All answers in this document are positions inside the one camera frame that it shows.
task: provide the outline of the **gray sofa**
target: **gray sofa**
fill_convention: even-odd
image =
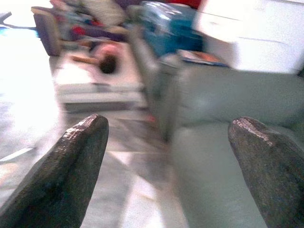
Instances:
[[[275,227],[244,180],[228,127],[236,118],[250,116],[304,149],[303,78],[184,63],[175,54],[156,58],[141,36],[136,16],[141,8],[129,11],[135,21],[129,43],[150,109],[170,142],[189,227]]]

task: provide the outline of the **book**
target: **book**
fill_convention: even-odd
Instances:
[[[222,59],[210,53],[182,49],[177,50],[177,53],[185,62],[228,67]]]

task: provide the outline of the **floor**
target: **floor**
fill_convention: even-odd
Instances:
[[[63,132],[92,113],[69,113],[57,101],[57,59],[35,35],[0,29],[0,206]],[[187,227],[168,145],[149,111],[97,113],[108,118],[110,135],[81,227]]]

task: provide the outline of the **child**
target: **child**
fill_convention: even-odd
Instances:
[[[72,56],[74,61],[95,64],[105,74],[113,73],[116,69],[118,57],[121,53],[121,44],[114,41],[81,42],[80,45],[90,47],[92,57]]]

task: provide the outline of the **dark hair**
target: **dark hair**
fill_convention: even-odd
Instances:
[[[105,56],[99,63],[99,68],[105,74],[113,73],[116,69],[116,56],[108,55]]]

